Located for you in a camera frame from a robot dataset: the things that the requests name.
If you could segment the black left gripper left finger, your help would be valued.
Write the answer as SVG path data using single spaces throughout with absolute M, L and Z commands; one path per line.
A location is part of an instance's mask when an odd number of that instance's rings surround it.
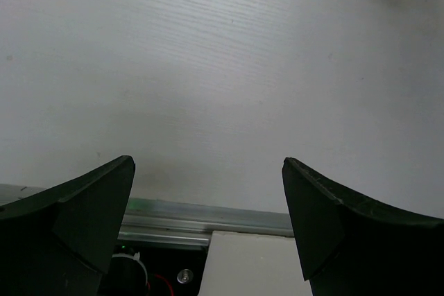
M 123 155 L 1 207 L 2 295 L 95 295 L 135 176 Z

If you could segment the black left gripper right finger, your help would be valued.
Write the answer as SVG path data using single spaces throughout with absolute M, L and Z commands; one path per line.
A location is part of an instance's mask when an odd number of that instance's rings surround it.
M 314 295 L 443 294 L 442 219 L 384 204 L 294 158 L 282 178 Z

